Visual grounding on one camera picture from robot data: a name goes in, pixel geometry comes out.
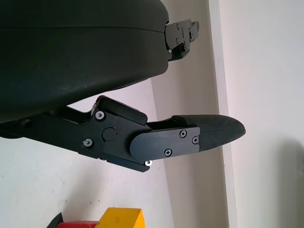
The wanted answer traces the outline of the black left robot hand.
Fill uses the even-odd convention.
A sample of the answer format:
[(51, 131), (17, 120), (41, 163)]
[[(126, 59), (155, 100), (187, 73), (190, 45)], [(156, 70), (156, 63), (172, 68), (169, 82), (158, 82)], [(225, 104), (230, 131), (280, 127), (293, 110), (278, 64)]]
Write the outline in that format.
[(3, 0), (0, 135), (28, 138), (135, 171), (242, 137), (231, 117), (146, 114), (104, 96), (184, 58), (199, 23), (169, 22), (159, 0)]

